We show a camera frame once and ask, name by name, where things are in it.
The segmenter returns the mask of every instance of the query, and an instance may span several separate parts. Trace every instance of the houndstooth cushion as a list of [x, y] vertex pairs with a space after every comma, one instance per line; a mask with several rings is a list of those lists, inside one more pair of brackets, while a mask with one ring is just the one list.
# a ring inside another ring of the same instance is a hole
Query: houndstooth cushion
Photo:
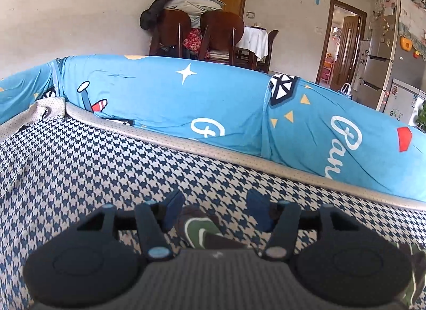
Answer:
[[[222, 231], [246, 244], [264, 246], [245, 196], [250, 188], [304, 209], [331, 203], [392, 242], [426, 245], [426, 213], [397, 209], [353, 196], [280, 179], [206, 157], [174, 151], [105, 132], [71, 118], [40, 122], [0, 144], [0, 277], [4, 310], [31, 304], [22, 277], [28, 254], [82, 215], [105, 204], [131, 209], [179, 188], [220, 218]], [[121, 239], [138, 248], [133, 232]], [[175, 252], [184, 246], [174, 230]], [[316, 239], [300, 231], [297, 249]], [[425, 308], [421, 294], [417, 309]]]

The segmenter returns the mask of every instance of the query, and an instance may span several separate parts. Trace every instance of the yellow decoration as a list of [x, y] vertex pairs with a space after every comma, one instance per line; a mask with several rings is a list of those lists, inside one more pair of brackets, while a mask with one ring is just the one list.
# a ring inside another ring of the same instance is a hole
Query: yellow decoration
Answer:
[[271, 119], [272, 126], [275, 128], [278, 119]]
[[288, 112], [287, 114], [284, 115], [284, 117], [289, 120], [290, 122], [294, 122], [294, 118], [293, 118], [293, 111], [291, 110], [290, 112]]
[[303, 94], [302, 99], [300, 100], [301, 104], [310, 104], [308, 97], [306, 97], [305, 94]]
[[140, 59], [144, 59], [148, 56], [144, 56], [144, 55], [124, 55], [124, 57], [126, 59], [129, 59], [129, 60], [140, 60]]
[[410, 51], [411, 48], [413, 47], [413, 42], [405, 37], [401, 37], [400, 43], [401, 43], [401, 48], [405, 51]]

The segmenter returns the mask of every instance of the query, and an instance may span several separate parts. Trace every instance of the white wall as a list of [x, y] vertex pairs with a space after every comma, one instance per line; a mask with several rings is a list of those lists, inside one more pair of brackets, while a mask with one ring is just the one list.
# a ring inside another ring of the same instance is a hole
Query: white wall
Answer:
[[154, 0], [0, 0], [0, 78], [56, 57], [147, 54]]
[[[315, 81], [326, 34], [330, 0], [246, 0], [245, 11], [268, 31], [280, 31], [273, 45], [271, 70]], [[373, 0], [339, 0], [363, 11], [372, 10]]]

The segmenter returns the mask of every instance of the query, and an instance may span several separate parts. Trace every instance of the dark jacket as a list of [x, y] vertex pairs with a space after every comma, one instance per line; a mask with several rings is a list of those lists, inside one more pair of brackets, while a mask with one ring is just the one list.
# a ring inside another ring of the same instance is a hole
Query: dark jacket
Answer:
[[142, 12], [139, 24], [144, 30], [151, 30], [157, 25], [157, 19], [168, 1], [171, 0], [155, 0], [149, 9]]

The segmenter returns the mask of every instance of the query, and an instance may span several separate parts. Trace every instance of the yellow triangle print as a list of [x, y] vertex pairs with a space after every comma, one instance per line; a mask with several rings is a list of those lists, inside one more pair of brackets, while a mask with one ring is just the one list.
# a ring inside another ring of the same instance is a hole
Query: yellow triangle print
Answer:
[[271, 119], [272, 126], [275, 128], [278, 119]]
[[308, 97], [306, 97], [305, 94], [303, 94], [302, 99], [300, 100], [301, 104], [310, 104]]
[[294, 122], [294, 118], [293, 118], [293, 111], [291, 110], [290, 112], [288, 112], [287, 114], [284, 115], [284, 117], [289, 120], [291, 123]]
[[144, 55], [124, 55], [124, 57], [129, 59], [129, 60], [140, 60], [140, 59], [144, 59], [148, 56], [144, 56]]

